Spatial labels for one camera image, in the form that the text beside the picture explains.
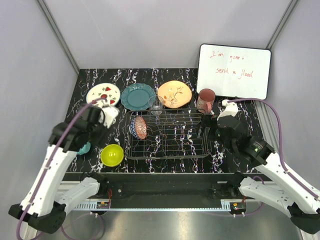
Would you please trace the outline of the yellow green bowl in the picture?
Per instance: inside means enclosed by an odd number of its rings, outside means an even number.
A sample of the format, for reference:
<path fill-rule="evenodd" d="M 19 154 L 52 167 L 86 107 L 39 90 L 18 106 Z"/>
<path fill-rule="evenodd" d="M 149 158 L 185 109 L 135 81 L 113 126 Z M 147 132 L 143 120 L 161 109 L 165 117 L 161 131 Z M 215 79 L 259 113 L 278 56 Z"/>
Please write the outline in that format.
<path fill-rule="evenodd" d="M 124 150 L 118 144 L 109 144 L 103 148 L 100 154 L 101 162 L 107 167 L 116 167 L 124 159 Z"/>

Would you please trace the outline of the white watermelon pattern plate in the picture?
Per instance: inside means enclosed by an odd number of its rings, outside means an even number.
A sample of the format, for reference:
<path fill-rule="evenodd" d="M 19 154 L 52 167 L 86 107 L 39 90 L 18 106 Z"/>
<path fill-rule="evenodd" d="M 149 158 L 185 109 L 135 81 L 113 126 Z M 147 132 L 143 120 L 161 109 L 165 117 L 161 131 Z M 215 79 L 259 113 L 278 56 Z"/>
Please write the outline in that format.
<path fill-rule="evenodd" d="M 86 103 L 103 108 L 116 106 L 120 101 L 121 91 L 112 83 L 100 83 L 92 87 L 86 95 Z"/>

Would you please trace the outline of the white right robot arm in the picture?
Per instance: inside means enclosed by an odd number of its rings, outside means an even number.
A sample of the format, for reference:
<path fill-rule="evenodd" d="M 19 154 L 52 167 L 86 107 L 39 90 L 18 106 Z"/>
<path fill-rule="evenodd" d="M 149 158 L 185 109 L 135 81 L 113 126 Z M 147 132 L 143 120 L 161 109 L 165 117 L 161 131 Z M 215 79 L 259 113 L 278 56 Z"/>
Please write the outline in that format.
<path fill-rule="evenodd" d="M 241 195 L 261 201 L 288 216 L 302 231 L 314 235 L 320 230 L 320 199 L 318 190 L 281 164 L 280 155 L 262 138 L 249 135 L 243 124 L 231 115 L 213 117 L 205 114 L 197 125 L 200 135 L 209 128 L 207 139 L 218 142 L 238 160 L 272 180 L 276 190 L 236 172 L 216 192 L 220 196 L 239 198 Z"/>

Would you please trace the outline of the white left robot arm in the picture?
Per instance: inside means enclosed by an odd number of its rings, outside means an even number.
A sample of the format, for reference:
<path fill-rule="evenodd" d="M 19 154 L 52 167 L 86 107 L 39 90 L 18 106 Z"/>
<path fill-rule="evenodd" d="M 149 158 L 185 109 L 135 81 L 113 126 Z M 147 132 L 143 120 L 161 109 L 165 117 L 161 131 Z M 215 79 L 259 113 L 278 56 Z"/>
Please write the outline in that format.
<path fill-rule="evenodd" d="M 66 216 L 85 199 L 108 194 L 108 179 L 88 173 L 80 183 L 57 197 L 59 186 L 80 149 L 103 127 L 105 114 L 96 106 L 85 104 L 70 122 L 52 129 L 46 155 L 31 189 L 21 203 L 13 204 L 10 216 L 43 233 L 55 233 Z"/>

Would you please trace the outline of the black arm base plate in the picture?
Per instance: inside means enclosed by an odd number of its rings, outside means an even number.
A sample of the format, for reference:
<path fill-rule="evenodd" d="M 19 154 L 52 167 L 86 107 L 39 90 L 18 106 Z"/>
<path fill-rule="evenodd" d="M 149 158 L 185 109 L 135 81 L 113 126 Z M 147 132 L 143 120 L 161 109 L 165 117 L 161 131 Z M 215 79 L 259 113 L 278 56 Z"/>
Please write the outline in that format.
<path fill-rule="evenodd" d="M 114 200 L 137 197 L 195 197 L 200 199 L 240 198 L 236 187 L 249 177 L 236 173 L 87 173 L 79 179 L 103 180 Z"/>

